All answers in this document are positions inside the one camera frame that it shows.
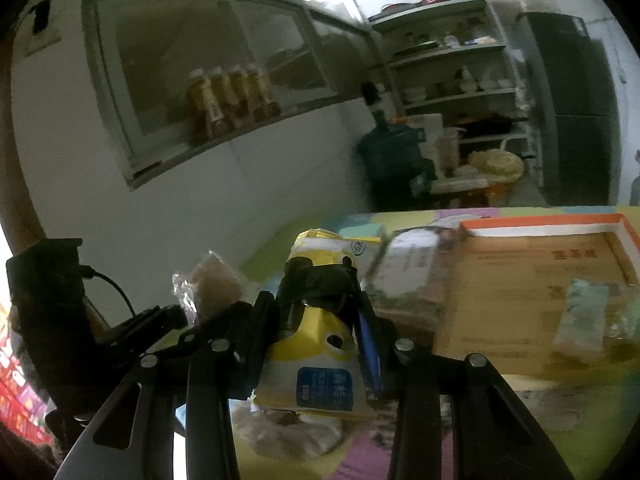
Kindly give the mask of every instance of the yellow and white package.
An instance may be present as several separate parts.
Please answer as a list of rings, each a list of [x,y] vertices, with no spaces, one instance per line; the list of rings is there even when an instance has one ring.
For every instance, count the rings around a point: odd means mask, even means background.
[[[348,256],[362,278],[371,266],[379,238],[343,238],[313,229],[296,238],[289,260],[303,256],[314,267],[343,264]],[[358,348],[353,331],[335,314],[302,303],[297,330],[267,350],[254,403],[260,408],[368,419],[375,413],[366,403]],[[340,344],[331,344],[336,340]]]

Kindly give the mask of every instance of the refrigerator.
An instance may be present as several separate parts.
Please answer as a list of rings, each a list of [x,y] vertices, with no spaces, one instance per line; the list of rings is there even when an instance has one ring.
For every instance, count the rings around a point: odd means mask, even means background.
[[[554,12],[523,12],[514,31],[535,101],[548,204],[607,205],[618,114],[602,45],[581,18]]]

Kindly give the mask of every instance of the window sill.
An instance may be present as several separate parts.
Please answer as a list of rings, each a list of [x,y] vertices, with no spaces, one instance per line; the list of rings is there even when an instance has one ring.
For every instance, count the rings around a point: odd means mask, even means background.
[[[338,104],[356,97],[357,96],[341,95],[341,96],[332,96],[332,97],[327,97],[323,99],[318,99],[313,102],[300,105],[295,110],[279,115],[277,117],[266,119],[264,121],[261,121],[260,123],[248,124],[247,126],[238,128],[237,130],[229,133],[226,136],[222,136],[217,139],[204,142],[199,146],[186,147],[185,150],[183,150],[180,153],[175,154],[174,152],[168,158],[158,160],[155,163],[149,163],[146,165],[145,169],[139,170],[133,173],[132,176],[127,179],[127,185],[132,190],[137,189],[143,184],[146,184],[147,182],[155,178],[156,176],[163,174],[165,171],[169,171],[170,169],[175,168],[179,164],[186,162],[190,158],[193,158],[194,156],[204,153],[207,150],[210,150],[211,148],[215,148],[220,144],[224,144],[225,142],[229,142],[230,140],[233,140],[245,134],[254,132],[255,130],[259,130],[260,128],[263,128],[265,126],[270,126],[271,124],[275,124],[277,122],[284,121],[286,119],[290,119],[292,117],[302,115],[307,112],[311,112],[313,110],[318,110],[318,108],[324,108],[326,106]]]

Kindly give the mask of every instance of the metal screw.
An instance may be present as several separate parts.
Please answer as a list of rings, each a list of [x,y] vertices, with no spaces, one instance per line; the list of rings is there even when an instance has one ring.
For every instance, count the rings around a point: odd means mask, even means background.
[[[226,339],[216,339],[213,343],[211,343],[211,349],[214,352],[226,352],[229,350],[231,344]]]
[[[401,352],[410,352],[414,349],[414,342],[403,337],[396,341],[396,348]]]
[[[145,355],[142,359],[140,359],[140,366],[143,368],[153,368],[158,364],[158,358],[153,355]]]
[[[476,368],[482,368],[486,364],[486,357],[482,354],[471,354],[469,356],[469,362]]]

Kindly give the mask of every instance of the brown cardboard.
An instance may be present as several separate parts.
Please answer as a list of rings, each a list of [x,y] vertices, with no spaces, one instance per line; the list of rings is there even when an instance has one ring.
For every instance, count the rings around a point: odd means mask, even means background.
[[[502,374],[571,365],[551,347],[571,280],[628,282],[628,265],[606,234],[468,236],[461,254],[434,352],[481,352]]]

